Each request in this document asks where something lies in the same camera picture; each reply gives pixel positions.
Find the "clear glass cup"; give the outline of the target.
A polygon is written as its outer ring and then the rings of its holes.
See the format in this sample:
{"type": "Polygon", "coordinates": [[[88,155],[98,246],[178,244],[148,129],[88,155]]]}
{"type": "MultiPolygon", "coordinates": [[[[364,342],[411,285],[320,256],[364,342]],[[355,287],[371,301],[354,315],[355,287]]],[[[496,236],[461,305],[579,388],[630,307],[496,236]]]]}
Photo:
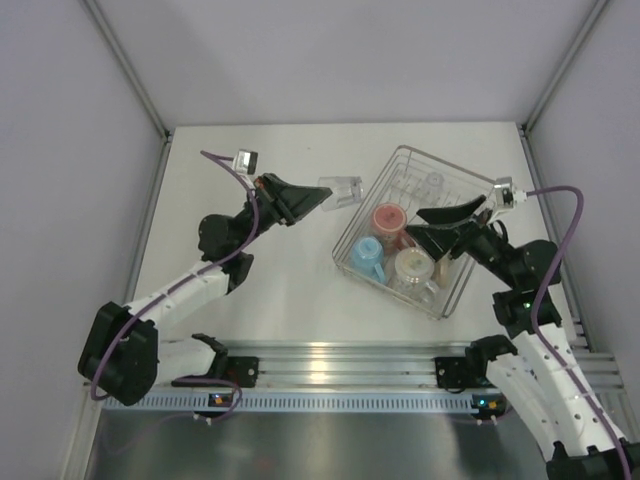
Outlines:
{"type": "Polygon", "coordinates": [[[421,184],[421,198],[427,205],[436,204],[443,192],[444,176],[436,171],[429,172],[421,184]]]}
{"type": "Polygon", "coordinates": [[[360,176],[320,177],[318,186],[331,190],[331,196],[321,205],[325,212],[359,204],[364,198],[364,188],[360,176]]]}

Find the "orange interior white mug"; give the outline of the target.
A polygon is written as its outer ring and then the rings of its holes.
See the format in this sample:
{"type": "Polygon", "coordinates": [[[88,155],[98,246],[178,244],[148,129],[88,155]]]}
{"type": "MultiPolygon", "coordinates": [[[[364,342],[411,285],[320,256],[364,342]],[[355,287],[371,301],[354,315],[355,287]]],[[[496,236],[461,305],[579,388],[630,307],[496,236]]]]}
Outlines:
{"type": "Polygon", "coordinates": [[[421,249],[399,251],[393,263],[389,287],[399,295],[423,304],[434,304],[440,287],[432,279],[435,263],[421,249]]]}

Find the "cream coral pattern mug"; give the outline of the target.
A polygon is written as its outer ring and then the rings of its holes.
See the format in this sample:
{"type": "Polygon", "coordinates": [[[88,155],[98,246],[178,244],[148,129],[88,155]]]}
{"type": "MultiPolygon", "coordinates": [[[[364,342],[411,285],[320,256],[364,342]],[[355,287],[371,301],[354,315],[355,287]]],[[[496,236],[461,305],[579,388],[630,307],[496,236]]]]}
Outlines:
{"type": "Polygon", "coordinates": [[[432,280],[438,285],[440,289],[445,289],[449,286],[451,276],[451,263],[451,259],[445,256],[434,264],[432,280]]]}

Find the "pink patterned mug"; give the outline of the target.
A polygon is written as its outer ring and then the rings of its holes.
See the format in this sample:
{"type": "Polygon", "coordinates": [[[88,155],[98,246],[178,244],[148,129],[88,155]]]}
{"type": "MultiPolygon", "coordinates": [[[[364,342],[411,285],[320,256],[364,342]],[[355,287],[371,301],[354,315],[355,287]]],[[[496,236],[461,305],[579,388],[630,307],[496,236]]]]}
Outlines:
{"type": "Polygon", "coordinates": [[[406,211],[396,203],[387,202],[374,208],[370,217],[371,229],[386,254],[415,246],[405,231],[407,222],[406,211]]]}

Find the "light blue mug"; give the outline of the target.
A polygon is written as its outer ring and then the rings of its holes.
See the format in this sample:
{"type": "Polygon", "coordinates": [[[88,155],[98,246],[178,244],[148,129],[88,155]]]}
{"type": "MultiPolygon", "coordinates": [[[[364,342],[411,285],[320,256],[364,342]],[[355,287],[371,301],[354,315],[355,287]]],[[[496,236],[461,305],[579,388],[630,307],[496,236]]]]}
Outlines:
{"type": "Polygon", "coordinates": [[[350,263],[353,269],[362,276],[385,285],[387,277],[383,268],[383,261],[383,246],[373,236],[361,237],[351,247],[350,263]]]}

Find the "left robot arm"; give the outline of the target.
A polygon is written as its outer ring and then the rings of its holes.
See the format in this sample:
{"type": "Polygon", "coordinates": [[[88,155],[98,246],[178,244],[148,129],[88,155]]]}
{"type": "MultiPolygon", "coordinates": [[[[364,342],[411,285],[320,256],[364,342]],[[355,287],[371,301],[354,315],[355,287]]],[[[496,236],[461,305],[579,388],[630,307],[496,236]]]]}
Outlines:
{"type": "Polygon", "coordinates": [[[98,310],[78,362],[93,399],[131,406],[158,384],[220,384],[228,372],[222,343],[203,333],[184,339],[167,333],[246,280],[254,260],[247,245],[274,225],[295,225],[331,195],[327,187],[292,185],[265,173],[248,187],[237,215],[204,217],[198,227],[202,257],[191,269],[146,297],[98,310]]]}

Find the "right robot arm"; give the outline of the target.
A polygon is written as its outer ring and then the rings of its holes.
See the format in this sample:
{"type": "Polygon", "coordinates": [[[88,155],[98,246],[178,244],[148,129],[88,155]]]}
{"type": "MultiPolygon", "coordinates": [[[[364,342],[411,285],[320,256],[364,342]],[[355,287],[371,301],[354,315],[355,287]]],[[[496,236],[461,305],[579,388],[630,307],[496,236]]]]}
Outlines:
{"type": "Polygon", "coordinates": [[[629,479],[639,445],[613,422],[575,359],[549,288],[560,280],[563,245],[513,246],[496,229],[485,196],[422,208],[407,234],[431,258],[470,256],[506,285],[492,296],[502,335],[465,350],[476,384],[500,390],[534,437],[550,479],[629,479]]]}

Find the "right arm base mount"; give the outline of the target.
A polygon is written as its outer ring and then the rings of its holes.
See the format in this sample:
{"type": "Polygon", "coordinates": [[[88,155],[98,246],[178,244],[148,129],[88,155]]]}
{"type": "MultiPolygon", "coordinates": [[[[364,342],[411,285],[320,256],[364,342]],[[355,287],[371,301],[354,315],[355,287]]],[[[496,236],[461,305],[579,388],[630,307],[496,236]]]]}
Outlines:
{"type": "Polygon", "coordinates": [[[465,357],[439,356],[434,359],[437,386],[450,393],[462,393],[476,386],[465,357]]]}

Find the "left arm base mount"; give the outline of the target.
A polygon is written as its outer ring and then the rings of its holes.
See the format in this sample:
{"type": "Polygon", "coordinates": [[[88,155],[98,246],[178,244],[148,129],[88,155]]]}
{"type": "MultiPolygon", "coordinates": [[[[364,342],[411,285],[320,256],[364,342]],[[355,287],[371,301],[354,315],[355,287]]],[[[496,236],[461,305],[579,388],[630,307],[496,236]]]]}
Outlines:
{"type": "Polygon", "coordinates": [[[259,358],[256,356],[233,356],[229,349],[215,337],[203,333],[191,338],[206,345],[214,353],[206,373],[182,375],[171,381],[173,387],[195,387],[218,384],[224,380],[242,388],[253,388],[258,379],[259,358]]]}

